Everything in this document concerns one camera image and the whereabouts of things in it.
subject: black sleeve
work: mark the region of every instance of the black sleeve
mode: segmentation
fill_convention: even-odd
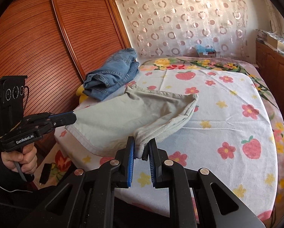
[[[27,182],[33,181],[34,175],[24,173]],[[9,170],[2,162],[0,154],[0,186],[7,190],[23,189],[26,182],[22,180],[19,173]]]

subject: strawberry print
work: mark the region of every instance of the strawberry print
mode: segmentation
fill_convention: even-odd
[[[131,81],[131,82],[126,83],[124,86],[131,87],[134,84],[136,84],[136,82],[135,81]]]
[[[262,214],[259,214],[257,217],[263,222],[271,217],[272,210],[265,211]]]
[[[220,80],[222,80],[224,83],[233,83],[233,78],[228,76],[219,77]]]
[[[61,134],[60,134],[60,137],[64,137],[66,135],[67,131],[64,130]]]
[[[176,74],[176,78],[179,79],[179,80],[183,80],[183,81],[191,80],[195,76],[196,76],[196,74],[192,71],[178,72],[178,74]]]
[[[190,87],[185,89],[185,94],[194,94],[199,93],[199,90],[197,90],[196,87]]]
[[[149,86],[147,89],[148,90],[155,90],[157,87],[156,86]]]
[[[217,150],[217,152],[220,154],[222,159],[234,158],[235,151],[236,148],[234,146],[230,146],[227,142],[223,142],[222,147],[218,148]]]
[[[100,165],[102,165],[102,164],[104,164],[107,161],[110,161],[112,159],[114,159],[114,157],[103,157],[103,158],[100,159]]]
[[[242,105],[242,109],[244,110],[242,115],[245,117],[251,117],[254,120],[258,119],[257,115],[259,115],[259,110],[255,109],[251,104]]]
[[[241,141],[243,144],[242,151],[249,159],[258,159],[261,155],[261,145],[260,142],[250,136],[249,140]]]
[[[205,84],[208,86],[212,86],[215,85],[216,83],[214,81],[206,81]]]
[[[186,166],[186,154],[181,154],[179,151],[174,152],[172,155],[168,156],[170,160],[173,160],[175,162],[178,162],[182,166]]]

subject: screw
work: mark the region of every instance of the screw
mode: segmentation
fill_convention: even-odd
[[[81,176],[83,174],[84,170],[83,169],[76,169],[75,170],[75,175],[76,176]]]
[[[168,160],[164,161],[164,164],[168,165],[168,166],[171,166],[171,165],[174,164],[174,162],[172,160],[168,159]]]
[[[202,169],[200,170],[200,173],[201,173],[202,175],[208,175],[208,174],[209,174],[209,170],[206,169],[206,168],[202,168]]]
[[[113,160],[110,161],[110,164],[111,165],[118,165],[119,161],[117,159],[113,159]]]

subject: pink flower print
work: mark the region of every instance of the pink flower print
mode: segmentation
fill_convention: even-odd
[[[131,87],[134,84],[136,84],[136,82],[135,81],[131,81],[131,82],[126,83],[124,86]]]
[[[185,94],[195,94],[199,93],[196,87],[190,87],[185,89]]]
[[[156,86],[149,86],[147,89],[148,90],[155,90],[157,87]]]
[[[111,161],[114,157],[103,157],[100,159],[100,165],[106,163],[107,161]]]
[[[265,221],[267,219],[269,219],[271,217],[272,214],[272,210],[270,211],[265,211],[262,214],[259,214],[257,217],[261,220],[261,221]]]
[[[182,66],[171,65],[171,66],[168,66],[166,68],[169,69],[169,70],[171,70],[171,69],[185,69],[184,65],[182,65]]]
[[[279,142],[282,139],[280,129],[274,129],[273,134],[274,134],[274,139],[276,142]]]
[[[259,114],[259,110],[255,109],[254,106],[252,106],[251,104],[248,104],[248,105],[243,104],[242,109],[244,109],[242,114],[245,117],[251,117],[254,120],[258,119],[257,115]]]
[[[236,148],[234,146],[230,146],[227,142],[222,143],[222,147],[218,148],[217,152],[221,155],[222,159],[234,157],[234,152]]]
[[[64,130],[61,134],[60,134],[60,137],[64,137],[66,135],[67,131]]]
[[[178,162],[182,166],[186,166],[186,159],[187,155],[186,154],[181,154],[179,151],[174,152],[174,154],[168,156],[170,160],[173,160],[175,162]]]
[[[224,83],[233,83],[233,78],[228,77],[228,76],[223,76],[223,77],[219,77],[220,80],[222,80]]]
[[[208,86],[212,86],[215,85],[216,83],[214,81],[206,81],[205,84]]]

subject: wardrobe door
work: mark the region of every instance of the wardrobe door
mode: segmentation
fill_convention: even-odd
[[[56,0],[55,9],[85,74],[125,48],[107,0]]]
[[[65,48],[50,0],[15,0],[0,18],[0,78],[27,75],[25,116],[60,113],[78,105],[78,72]],[[49,152],[53,135],[40,147]]]

